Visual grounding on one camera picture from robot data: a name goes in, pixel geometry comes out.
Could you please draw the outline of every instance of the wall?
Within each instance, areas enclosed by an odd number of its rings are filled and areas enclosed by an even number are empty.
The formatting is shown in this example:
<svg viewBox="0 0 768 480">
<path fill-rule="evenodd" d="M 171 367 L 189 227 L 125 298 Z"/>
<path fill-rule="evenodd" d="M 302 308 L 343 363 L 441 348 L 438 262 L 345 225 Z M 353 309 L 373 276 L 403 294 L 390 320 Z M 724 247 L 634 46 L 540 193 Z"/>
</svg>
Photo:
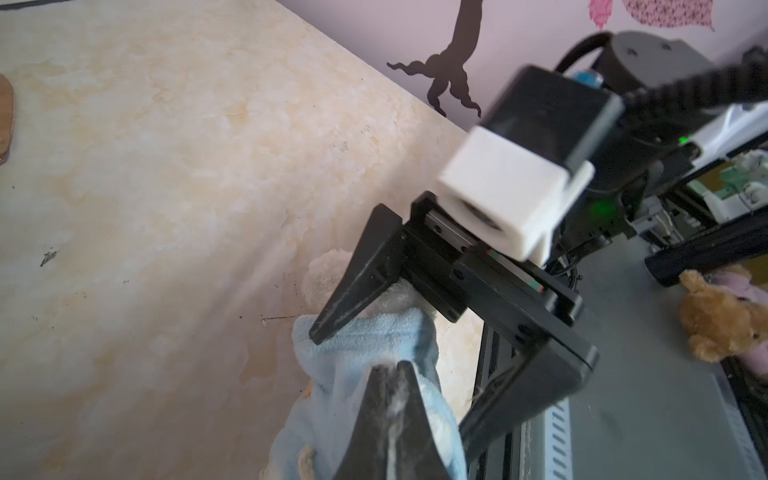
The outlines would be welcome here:
<svg viewBox="0 0 768 480">
<path fill-rule="evenodd" d="M 387 62 L 426 61 L 451 41 L 459 0 L 280 0 L 286 7 L 348 48 L 423 101 L 432 80 L 394 71 Z M 464 64 L 469 93 L 481 108 L 526 63 L 553 67 L 579 39 L 598 30 L 640 30 L 682 38 L 715 62 L 732 61 L 755 42 L 768 45 L 768 2 L 765 0 L 688 0 L 694 4 L 688 25 L 658 28 L 642 25 L 624 3 L 649 0 L 485 0 L 477 48 Z M 707 8 L 711 5 L 711 15 Z M 448 91 L 439 97 L 448 118 L 467 129 L 478 121 Z"/>
</svg>

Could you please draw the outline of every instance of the white plastic housing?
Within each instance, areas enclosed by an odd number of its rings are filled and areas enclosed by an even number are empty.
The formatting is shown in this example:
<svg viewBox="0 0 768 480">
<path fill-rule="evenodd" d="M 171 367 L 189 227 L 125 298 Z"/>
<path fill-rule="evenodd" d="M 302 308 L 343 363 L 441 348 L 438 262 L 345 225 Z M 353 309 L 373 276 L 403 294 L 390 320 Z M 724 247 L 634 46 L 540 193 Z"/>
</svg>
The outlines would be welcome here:
<svg viewBox="0 0 768 480">
<path fill-rule="evenodd" d="M 594 166 L 568 171 L 483 127 L 473 127 L 438 176 L 438 203 L 495 250 L 543 265 L 552 232 L 586 188 Z M 480 220 L 466 204 L 493 221 Z"/>
</svg>

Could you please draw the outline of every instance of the marble tabletop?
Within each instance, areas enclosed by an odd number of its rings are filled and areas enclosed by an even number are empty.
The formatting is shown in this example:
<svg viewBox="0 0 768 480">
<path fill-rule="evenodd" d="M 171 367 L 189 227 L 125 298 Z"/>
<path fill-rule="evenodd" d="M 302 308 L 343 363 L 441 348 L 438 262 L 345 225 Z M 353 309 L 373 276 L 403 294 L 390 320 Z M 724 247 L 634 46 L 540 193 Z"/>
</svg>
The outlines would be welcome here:
<svg viewBox="0 0 768 480">
<path fill-rule="evenodd" d="M 0 12 L 0 475 L 256 478 L 311 259 L 465 133 L 273 0 Z M 468 408 L 482 322 L 437 319 Z"/>
</svg>

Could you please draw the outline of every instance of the brown teddy bear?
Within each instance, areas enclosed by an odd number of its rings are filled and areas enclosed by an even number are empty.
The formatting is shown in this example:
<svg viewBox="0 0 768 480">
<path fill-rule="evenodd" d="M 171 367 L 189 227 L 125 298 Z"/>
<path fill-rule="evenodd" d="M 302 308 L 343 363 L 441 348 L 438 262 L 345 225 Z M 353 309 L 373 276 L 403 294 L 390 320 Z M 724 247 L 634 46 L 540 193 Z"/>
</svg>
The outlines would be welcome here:
<svg viewBox="0 0 768 480">
<path fill-rule="evenodd" d="M 696 270 L 680 274 L 688 295 L 680 304 L 680 322 L 688 331 L 688 345 L 698 359 L 719 362 L 732 355 L 751 355 L 768 373 L 768 293 L 751 284 L 750 272 L 741 265 L 708 276 Z"/>
</svg>

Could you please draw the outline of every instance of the wall decal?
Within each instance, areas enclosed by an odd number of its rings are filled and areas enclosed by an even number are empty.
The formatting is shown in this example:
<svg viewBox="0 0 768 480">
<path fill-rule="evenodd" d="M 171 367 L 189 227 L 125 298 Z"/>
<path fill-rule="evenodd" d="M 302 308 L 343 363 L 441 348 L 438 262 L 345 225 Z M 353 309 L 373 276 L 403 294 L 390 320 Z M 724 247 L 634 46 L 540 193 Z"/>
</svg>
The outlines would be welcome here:
<svg viewBox="0 0 768 480">
<path fill-rule="evenodd" d="M 632 18 L 651 27 L 703 25 L 712 28 L 713 0 L 621 0 Z M 600 30 L 611 17 L 614 0 L 590 0 L 589 18 Z"/>
<path fill-rule="evenodd" d="M 426 63 L 416 60 L 408 65 L 402 63 L 393 65 L 387 62 L 387 66 L 392 70 L 402 70 L 408 75 L 420 74 L 427 78 L 434 78 L 432 86 L 427 91 L 427 101 L 443 117 L 445 112 L 440 108 L 439 96 L 449 84 L 451 95 L 459 99 L 462 105 L 477 110 L 478 117 L 482 113 L 480 105 L 472 101 L 469 96 L 467 72 L 464 71 L 464 63 L 472 56 L 478 44 L 481 19 L 482 0 L 462 0 L 458 7 L 453 38 L 445 50 L 431 55 Z"/>
</svg>

